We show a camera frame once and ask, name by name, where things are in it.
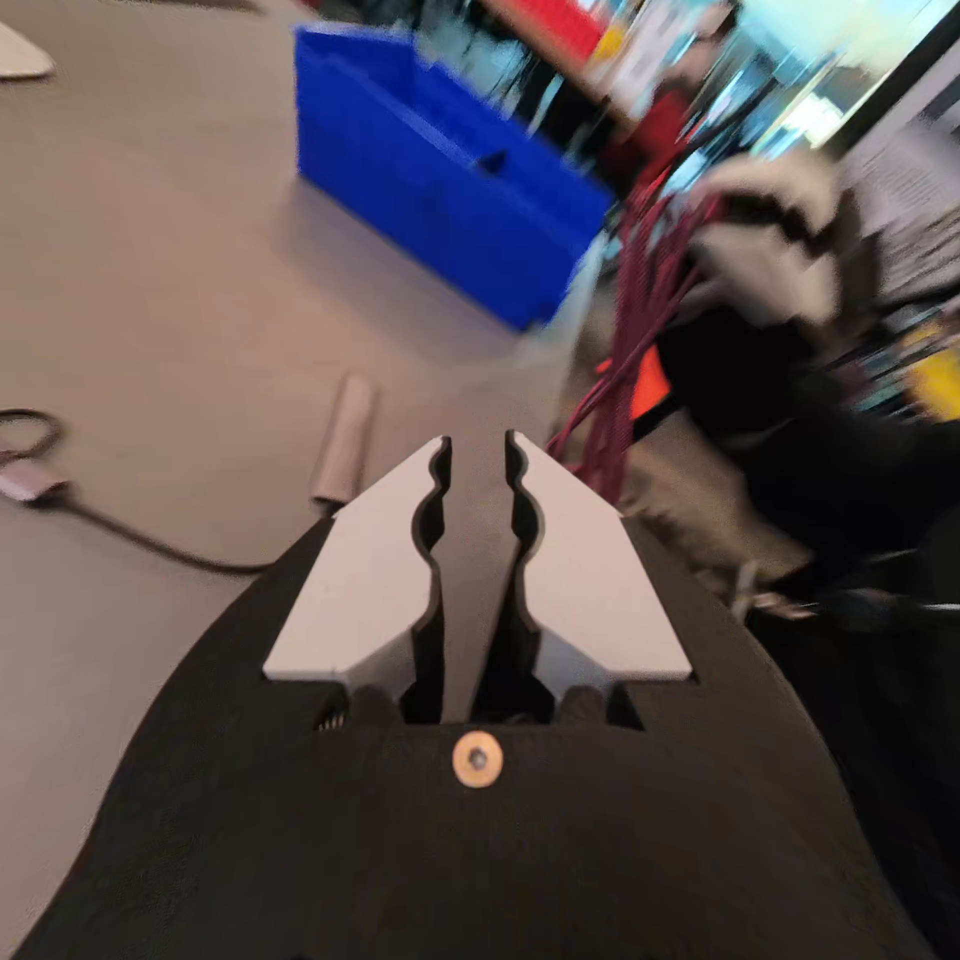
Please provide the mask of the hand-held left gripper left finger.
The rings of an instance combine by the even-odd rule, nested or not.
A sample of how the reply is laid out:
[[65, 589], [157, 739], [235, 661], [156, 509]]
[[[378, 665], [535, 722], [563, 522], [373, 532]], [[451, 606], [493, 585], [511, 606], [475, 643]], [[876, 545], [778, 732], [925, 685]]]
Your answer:
[[262, 671], [273, 682], [375, 688], [412, 724], [443, 715], [445, 612], [433, 550], [452, 443], [426, 442], [339, 510]]

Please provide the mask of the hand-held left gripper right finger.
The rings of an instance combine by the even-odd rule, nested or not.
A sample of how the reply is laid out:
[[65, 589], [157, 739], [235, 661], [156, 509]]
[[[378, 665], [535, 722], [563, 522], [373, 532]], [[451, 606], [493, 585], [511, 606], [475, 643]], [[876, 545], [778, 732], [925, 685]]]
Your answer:
[[558, 706], [630, 683], [682, 683], [690, 658], [618, 509], [521, 431], [505, 435], [519, 672]]

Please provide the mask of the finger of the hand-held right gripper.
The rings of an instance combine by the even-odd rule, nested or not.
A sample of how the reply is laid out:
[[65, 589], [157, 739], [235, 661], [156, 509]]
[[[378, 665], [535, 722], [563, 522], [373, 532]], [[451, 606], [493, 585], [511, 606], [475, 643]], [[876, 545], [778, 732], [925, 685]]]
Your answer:
[[814, 255], [776, 225], [703, 226], [689, 252], [716, 292], [758, 327], [796, 320], [823, 328], [838, 316], [836, 255]]
[[841, 175], [822, 155], [735, 155], [698, 179], [698, 203], [711, 197], [771, 200], [784, 212], [797, 211], [807, 227], [834, 222], [841, 195]]

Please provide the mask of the grey usb hub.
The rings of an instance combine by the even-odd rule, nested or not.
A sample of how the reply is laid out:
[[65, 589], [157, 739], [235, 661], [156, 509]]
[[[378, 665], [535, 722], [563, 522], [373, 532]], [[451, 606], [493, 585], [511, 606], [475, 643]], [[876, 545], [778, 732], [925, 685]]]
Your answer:
[[309, 484], [309, 498], [328, 509], [359, 493], [378, 403], [378, 389], [365, 377], [341, 382]]

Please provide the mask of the blue plastic bin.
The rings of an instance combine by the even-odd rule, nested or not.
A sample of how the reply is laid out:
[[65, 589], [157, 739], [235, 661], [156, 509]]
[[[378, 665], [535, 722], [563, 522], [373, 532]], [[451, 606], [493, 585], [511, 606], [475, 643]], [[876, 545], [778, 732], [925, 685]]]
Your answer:
[[411, 35], [292, 28], [300, 178], [525, 331], [552, 321], [614, 200]]

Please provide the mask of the black hub cable grey plug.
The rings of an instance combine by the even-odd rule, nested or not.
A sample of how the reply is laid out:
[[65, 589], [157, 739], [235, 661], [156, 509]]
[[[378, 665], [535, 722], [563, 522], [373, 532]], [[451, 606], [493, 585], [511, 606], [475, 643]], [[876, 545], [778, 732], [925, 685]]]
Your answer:
[[32, 443], [24, 447], [2, 441], [1, 495], [4, 500], [30, 510], [70, 516], [188, 570], [228, 578], [255, 578], [272, 566], [270, 561], [234, 564], [198, 556], [94, 510], [79, 498], [74, 484], [55, 475], [44, 462], [46, 456], [66, 437], [64, 422], [54, 414], [36, 409], [2, 409], [1, 425], [8, 426], [15, 422], [38, 425], [40, 432]]

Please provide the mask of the person's right forearm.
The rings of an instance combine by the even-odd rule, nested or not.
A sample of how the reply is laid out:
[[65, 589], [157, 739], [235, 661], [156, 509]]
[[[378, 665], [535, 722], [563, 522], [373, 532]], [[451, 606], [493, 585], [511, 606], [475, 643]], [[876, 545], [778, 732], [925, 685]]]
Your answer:
[[811, 404], [744, 454], [753, 508], [818, 557], [913, 546], [958, 504], [958, 421], [904, 422]]

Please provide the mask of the person's right hand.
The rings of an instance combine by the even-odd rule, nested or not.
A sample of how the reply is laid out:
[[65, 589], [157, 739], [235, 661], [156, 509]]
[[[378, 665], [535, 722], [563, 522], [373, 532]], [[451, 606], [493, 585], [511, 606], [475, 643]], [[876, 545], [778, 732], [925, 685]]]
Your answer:
[[730, 306], [674, 321], [656, 339], [673, 394], [716, 447], [749, 444], [789, 424], [816, 350], [800, 325], [757, 327]]

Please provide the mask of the red fabric bag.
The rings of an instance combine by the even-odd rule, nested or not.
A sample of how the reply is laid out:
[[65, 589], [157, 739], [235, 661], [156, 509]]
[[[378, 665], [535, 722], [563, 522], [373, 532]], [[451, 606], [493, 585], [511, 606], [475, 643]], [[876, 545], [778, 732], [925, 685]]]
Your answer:
[[669, 158], [687, 125], [690, 105], [690, 96], [677, 86], [658, 90], [632, 132], [607, 145], [606, 166], [615, 174], [636, 176]]

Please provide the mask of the orange traffic cone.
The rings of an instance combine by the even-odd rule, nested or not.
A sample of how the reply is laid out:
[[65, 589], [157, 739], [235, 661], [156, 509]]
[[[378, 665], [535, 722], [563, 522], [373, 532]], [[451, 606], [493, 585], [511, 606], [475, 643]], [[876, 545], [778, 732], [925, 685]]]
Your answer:
[[670, 395], [659, 345], [654, 342], [639, 361], [630, 399], [629, 417], [635, 422], [659, 410]]

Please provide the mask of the wooden work desk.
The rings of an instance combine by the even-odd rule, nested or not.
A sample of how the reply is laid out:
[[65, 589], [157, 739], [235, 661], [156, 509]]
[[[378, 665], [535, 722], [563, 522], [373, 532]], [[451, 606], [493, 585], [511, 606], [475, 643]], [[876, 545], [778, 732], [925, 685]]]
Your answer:
[[610, 83], [603, 78], [603, 71], [614, 62], [614, 49], [605, 41], [610, 24], [604, 32], [591, 58], [579, 62], [566, 54], [550, 38], [537, 30], [532, 20], [515, 5], [516, 1], [483, 1], [482, 6], [506, 27], [542, 62], [575, 86], [584, 97], [604, 109], [620, 126], [630, 129], [638, 123], [631, 114], [630, 106], [620, 102], [610, 90]]

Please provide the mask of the red plastic bin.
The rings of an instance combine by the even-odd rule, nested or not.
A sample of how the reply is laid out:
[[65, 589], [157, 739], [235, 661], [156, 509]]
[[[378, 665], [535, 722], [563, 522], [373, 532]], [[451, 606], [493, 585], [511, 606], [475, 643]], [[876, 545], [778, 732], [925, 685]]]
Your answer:
[[514, 5], [565, 54], [579, 63], [590, 60], [607, 22], [574, 1], [515, 1]]

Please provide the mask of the white monitor stand base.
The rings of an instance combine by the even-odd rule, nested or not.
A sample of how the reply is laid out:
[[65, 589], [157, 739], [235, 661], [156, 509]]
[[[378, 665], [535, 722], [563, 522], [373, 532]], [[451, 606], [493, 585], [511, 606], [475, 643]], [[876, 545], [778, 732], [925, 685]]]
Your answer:
[[1, 82], [27, 82], [56, 72], [52, 57], [25, 35], [1, 23]]

